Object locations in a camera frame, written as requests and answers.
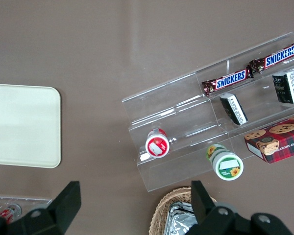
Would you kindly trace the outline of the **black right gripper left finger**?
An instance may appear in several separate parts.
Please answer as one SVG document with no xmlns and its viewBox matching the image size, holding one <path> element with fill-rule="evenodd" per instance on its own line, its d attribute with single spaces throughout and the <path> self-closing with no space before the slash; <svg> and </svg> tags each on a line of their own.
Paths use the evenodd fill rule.
<svg viewBox="0 0 294 235">
<path fill-rule="evenodd" d="M 81 208 L 80 182 L 71 181 L 46 207 L 8 225 L 10 235 L 63 235 Z"/>
</svg>

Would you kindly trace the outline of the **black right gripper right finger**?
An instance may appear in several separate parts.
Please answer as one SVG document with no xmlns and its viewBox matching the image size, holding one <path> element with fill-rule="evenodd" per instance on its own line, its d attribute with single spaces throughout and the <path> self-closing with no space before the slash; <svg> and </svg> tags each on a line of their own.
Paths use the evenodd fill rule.
<svg viewBox="0 0 294 235">
<path fill-rule="evenodd" d="M 188 235 L 244 235 L 237 227 L 237 214 L 224 206 L 216 206 L 201 181 L 191 183 L 191 205 L 197 223 Z"/>
</svg>

